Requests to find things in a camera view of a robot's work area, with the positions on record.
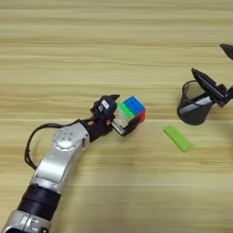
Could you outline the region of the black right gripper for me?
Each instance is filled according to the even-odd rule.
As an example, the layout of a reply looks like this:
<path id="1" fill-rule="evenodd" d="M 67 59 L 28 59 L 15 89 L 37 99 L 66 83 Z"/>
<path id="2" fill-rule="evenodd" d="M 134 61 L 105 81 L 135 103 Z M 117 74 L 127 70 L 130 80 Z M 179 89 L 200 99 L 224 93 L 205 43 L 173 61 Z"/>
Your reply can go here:
<path id="1" fill-rule="evenodd" d="M 220 47 L 225 54 L 233 60 L 233 46 L 221 44 Z M 192 68 L 191 72 L 199 85 L 218 101 L 219 106 L 223 107 L 233 99 L 233 86 L 231 88 L 226 88 L 224 85 L 217 86 L 216 82 L 208 75 L 196 70 L 195 68 Z"/>

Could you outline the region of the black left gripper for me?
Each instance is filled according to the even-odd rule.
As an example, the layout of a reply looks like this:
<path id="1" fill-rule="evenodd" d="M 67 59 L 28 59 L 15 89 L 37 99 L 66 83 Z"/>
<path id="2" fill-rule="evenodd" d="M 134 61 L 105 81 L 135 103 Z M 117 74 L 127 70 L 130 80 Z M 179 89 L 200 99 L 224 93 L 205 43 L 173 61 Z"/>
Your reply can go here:
<path id="1" fill-rule="evenodd" d="M 117 100 L 120 95 L 110 95 L 113 100 Z M 85 121 L 85 137 L 90 141 L 94 142 L 95 140 L 99 139 L 110 133 L 113 129 L 120 135 L 126 136 L 131 133 L 136 127 L 139 125 L 139 119 L 132 119 L 124 129 L 113 119 L 87 119 Z"/>

